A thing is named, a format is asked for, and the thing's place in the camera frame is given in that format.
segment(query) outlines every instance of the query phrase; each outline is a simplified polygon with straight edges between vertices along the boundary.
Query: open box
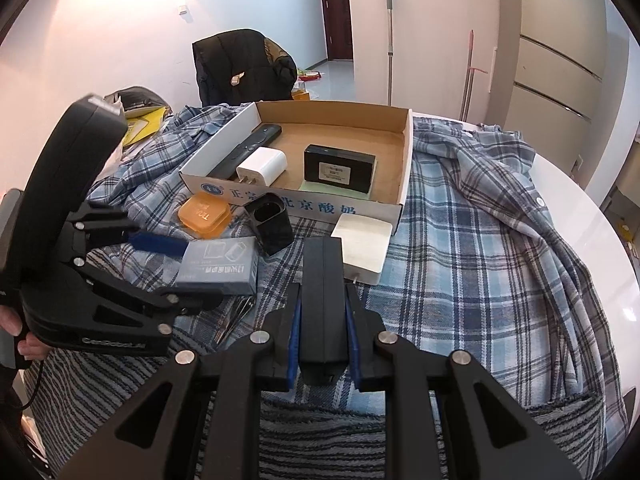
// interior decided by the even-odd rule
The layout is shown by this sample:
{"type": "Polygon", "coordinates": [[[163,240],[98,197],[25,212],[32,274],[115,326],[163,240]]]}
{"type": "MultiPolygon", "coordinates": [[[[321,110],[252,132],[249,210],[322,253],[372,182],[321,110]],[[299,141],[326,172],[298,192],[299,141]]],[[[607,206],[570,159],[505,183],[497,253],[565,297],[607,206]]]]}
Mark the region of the open box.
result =
{"type": "Polygon", "coordinates": [[[414,142],[411,110],[332,101],[253,103],[223,126],[180,168],[192,193],[204,190],[230,204],[244,205],[273,192],[290,216],[335,224],[342,213],[389,222],[394,232],[406,199],[414,142]],[[270,148],[287,156],[287,169],[270,186],[241,184],[207,174],[261,123],[275,123],[282,133],[270,148]],[[305,148],[320,144],[376,156],[370,200],[300,191],[305,148]]]}

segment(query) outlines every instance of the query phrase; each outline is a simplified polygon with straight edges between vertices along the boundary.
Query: human hand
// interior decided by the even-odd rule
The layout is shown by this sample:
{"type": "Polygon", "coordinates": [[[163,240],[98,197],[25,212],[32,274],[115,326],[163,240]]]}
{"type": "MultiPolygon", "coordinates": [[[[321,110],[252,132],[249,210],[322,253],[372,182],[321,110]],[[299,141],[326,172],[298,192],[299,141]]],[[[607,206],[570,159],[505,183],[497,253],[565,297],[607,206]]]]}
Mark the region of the human hand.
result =
{"type": "MultiPolygon", "coordinates": [[[[14,337],[19,336],[22,331],[22,321],[18,313],[4,305],[0,305],[0,330],[5,330],[14,337]]],[[[31,332],[18,343],[18,353],[27,361],[42,361],[50,350],[50,346],[45,345],[31,332]]]]}

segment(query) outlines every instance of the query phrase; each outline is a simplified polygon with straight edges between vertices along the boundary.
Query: orange lid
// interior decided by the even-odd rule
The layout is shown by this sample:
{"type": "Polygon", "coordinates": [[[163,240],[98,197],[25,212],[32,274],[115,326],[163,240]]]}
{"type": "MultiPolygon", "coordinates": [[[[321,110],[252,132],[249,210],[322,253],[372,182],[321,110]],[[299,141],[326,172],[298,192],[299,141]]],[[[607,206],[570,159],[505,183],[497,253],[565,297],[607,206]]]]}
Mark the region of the orange lid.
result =
{"type": "Polygon", "coordinates": [[[178,218],[200,238],[216,238],[231,222],[231,209],[224,200],[201,191],[184,203],[178,218]]]}

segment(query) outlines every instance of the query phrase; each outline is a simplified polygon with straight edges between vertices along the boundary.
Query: black jacket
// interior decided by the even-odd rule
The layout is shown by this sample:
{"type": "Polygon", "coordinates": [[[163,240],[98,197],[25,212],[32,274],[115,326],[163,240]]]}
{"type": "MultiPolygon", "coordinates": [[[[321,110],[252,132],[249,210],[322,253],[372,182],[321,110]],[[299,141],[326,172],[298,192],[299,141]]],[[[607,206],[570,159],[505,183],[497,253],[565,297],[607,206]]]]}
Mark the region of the black jacket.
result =
{"type": "Polygon", "coordinates": [[[193,43],[202,106],[291,99],[293,59],[257,30],[243,28],[193,43]]]}

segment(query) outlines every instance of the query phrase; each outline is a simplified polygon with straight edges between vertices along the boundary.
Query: black cable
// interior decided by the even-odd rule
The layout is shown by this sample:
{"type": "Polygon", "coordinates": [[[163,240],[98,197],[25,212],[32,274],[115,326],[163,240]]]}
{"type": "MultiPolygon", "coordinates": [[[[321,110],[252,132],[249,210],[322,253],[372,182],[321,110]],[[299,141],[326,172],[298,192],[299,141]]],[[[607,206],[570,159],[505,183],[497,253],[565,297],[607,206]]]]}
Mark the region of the black cable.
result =
{"type": "Polygon", "coordinates": [[[29,399],[29,402],[27,402],[23,407],[20,408],[20,410],[23,412],[24,410],[28,409],[32,404],[33,401],[36,398],[36,395],[38,394],[38,390],[40,389],[40,381],[42,380],[42,369],[44,368],[44,360],[40,361],[40,369],[38,370],[38,378],[36,379],[36,385],[33,388],[33,393],[31,394],[31,399],[29,399]]]}

